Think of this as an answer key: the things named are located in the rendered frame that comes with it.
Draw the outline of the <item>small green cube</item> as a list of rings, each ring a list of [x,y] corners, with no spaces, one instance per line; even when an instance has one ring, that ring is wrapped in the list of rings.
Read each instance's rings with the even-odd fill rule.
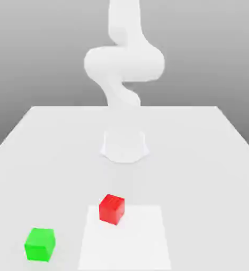
[[[49,262],[56,245],[54,229],[32,228],[24,244],[27,260]]]

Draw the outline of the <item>small red cube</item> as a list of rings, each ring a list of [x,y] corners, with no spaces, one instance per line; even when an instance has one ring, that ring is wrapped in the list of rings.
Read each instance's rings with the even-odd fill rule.
[[[107,194],[99,204],[99,219],[117,225],[125,213],[125,199]]]

